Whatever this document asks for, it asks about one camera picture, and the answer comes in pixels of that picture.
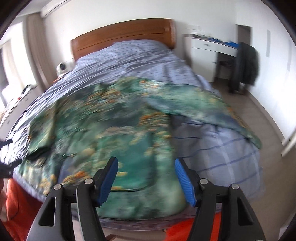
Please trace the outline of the green patterned silk jacket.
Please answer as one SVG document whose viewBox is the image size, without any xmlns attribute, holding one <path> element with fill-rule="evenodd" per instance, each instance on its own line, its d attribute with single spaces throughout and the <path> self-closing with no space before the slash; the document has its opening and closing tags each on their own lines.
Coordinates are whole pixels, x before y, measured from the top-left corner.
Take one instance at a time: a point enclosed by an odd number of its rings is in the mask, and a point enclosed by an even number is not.
<svg viewBox="0 0 296 241">
<path fill-rule="evenodd" d="M 18 174 L 39 195 L 76 186 L 118 159 L 99 215 L 151 219 L 186 207 L 174 161 L 202 178 L 237 183 L 247 197 L 262 189 L 261 142 L 217 94 L 201 87 L 140 78 L 96 84 L 62 97 L 30 123 Z"/>
</svg>

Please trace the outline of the orange blanket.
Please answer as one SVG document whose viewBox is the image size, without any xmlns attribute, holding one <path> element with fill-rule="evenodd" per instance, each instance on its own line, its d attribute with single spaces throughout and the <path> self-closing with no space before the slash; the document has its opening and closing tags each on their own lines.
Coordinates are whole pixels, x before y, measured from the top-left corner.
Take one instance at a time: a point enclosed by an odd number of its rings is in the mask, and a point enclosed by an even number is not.
<svg viewBox="0 0 296 241">
<path fill-rule="evenodd" d="M 1 179 L 1 208 L 6 209 L 4 227 L 13 240 L 26 240 L 42 202 L 27 193 L 15 180 L 9 179 L 6 190 Z"/>
</svg>

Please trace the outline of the blue checked duvet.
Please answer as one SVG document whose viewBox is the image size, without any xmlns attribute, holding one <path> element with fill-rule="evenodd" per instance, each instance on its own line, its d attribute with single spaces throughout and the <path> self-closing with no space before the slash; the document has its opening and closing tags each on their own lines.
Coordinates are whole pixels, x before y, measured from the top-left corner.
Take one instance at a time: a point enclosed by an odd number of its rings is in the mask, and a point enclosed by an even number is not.
<svg viewBox="0 0 296 241">
<path fill-rule="evenodd" d="M 55 101 L 82 88 L 100 83 L 110 85 L 123 78 L 142 78 L 163 83 L 192 85 L 209 90 L 221 97 L 208 81 L 202 76 L 196 75 L 184 60 L 180 59 L 164 44 L 152 40 L 118 42 L 79 58 L 72 71 L 32 102 L 9 133 L 9 138 L 13 142 L 8 146 L 7 151 L 2 153 L 4 161 L 10 163 L 16 159 L 21 159 L 21 164 L 24 162 L 29 143 L 31 121 Z M 32 187 L 27 185 L 26 181 L 22 180 L 18 174 L 20 165 L 15 168 L 13 179 L 32 197 L 44 201 L 47 196 L 39 195 Z M 187 204 L 182 212 L 160 218 L 114 219 L 99 216 L 105 226 L 138 230 L 141 227 L 150 226 L 153 220 L 158 221 L 156 228 L 159 228 L 167 225 L 169 220 L 189 218 L 193 214 L 194 209 Z"/>
</svg>

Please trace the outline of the white low sideboard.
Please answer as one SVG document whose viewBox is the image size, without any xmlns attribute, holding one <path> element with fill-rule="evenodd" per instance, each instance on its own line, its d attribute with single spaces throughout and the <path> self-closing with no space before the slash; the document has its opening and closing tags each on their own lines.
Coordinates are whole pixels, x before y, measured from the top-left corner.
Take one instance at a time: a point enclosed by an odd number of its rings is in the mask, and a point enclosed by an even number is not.
<svg viewBox="0 0 296 241">
<path fill-rule="evenodd" d="M 1 139 L 4 140 L 13 128 L 16 121 L 30 106 L 30 104 L 44 91 L 37 85 L 27 85 L 1 113 Z"/>
</svg>

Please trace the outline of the beige curtain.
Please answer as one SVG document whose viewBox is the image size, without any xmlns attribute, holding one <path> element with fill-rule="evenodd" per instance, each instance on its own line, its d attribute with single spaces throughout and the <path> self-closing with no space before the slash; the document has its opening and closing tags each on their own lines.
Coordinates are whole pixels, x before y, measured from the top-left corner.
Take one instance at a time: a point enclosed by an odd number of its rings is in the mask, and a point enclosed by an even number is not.
<svg viewBox="0 0 296 241">
<path fill-rule="evenodd" d="M 40 13 L 28 15 L 26 27 L 31 56 L 40 76 L 38 84 L 45 91 L 52 85 L 55 72 L 46 39 L 44 22 Z"/>
</svg>

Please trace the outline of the white round fan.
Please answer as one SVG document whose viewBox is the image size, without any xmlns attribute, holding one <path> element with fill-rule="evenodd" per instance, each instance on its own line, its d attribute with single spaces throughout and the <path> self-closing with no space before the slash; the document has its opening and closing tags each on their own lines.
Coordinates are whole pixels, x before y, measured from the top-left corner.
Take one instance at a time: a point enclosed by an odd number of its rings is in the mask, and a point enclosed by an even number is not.
<svg viewBox="0 0 296 241">
<path fill-rule="evenodd" d="M 69 65 L 66 62 L 61 62 L 56 68 L 57 77 L 62 77 L 68 72 L 69 72 Z"/>
</svg>

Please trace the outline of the white desk with drawers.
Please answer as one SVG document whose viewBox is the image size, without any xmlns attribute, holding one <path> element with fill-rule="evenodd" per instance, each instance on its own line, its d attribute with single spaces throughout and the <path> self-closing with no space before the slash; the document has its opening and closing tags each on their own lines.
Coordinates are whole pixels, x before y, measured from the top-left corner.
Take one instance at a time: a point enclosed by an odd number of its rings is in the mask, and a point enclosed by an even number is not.
<svg viewBox="0 0 296 241">
<path fill-rule="evenodd" d="M 218 54 L 231 57 L 237 55 L 236 48 L 192 35 L 184 35 L 183 43 L 185 60 L 194 73 L 203 76 L 208 82 L 214 82 Z"/>
</svg>

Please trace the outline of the dark jacket on chair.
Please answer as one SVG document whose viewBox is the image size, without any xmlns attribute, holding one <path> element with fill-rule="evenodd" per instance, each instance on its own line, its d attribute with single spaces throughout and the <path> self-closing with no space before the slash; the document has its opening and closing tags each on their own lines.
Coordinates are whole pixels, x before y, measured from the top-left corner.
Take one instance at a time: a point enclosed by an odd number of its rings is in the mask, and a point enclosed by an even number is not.
<svg viewBox="0 0 296 241">
<path fill-rule="evenodd" d="M 259 74 L 259 58 L 254 47 L 244 42 L 238 43 L 234 69 L 229 81 L 229 93 L 239 91 L 240 84 L 254 86 Z"/>
</svg>

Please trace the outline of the brown wooden headboard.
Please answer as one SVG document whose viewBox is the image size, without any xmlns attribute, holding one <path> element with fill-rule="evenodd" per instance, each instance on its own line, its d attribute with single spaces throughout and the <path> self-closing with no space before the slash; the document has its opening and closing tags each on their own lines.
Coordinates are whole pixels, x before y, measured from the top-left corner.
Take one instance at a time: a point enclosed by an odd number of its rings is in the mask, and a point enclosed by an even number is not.
<svg viewBox="0 0 296 241">
<path fill-rule="evenodd" d="M 74 60 L 102 50 L 116 42 L 154 40 L 169 49 L 176 46 L 176 28 L 173 19 L 149 18 L 124 21 L 84 33 L 71 40 Z"/>
</svg>

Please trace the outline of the white air conditioner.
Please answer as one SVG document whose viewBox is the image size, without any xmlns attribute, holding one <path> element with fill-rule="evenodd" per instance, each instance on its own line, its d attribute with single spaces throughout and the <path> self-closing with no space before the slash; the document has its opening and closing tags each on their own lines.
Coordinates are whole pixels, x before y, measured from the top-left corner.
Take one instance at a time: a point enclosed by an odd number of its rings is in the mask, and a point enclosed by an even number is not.
<svg viewBox="0 0 296 241">
<path fill-rule="evenodd" d="M 40 16 L 41 18 L 45 18 L 51 13 L 55 12 L 58 8 L 62 7 L 66 3 L 70 2 L 71 0 L 52 0 L 47 3 L 43 8 L 41 8 Z"/>
</svg>

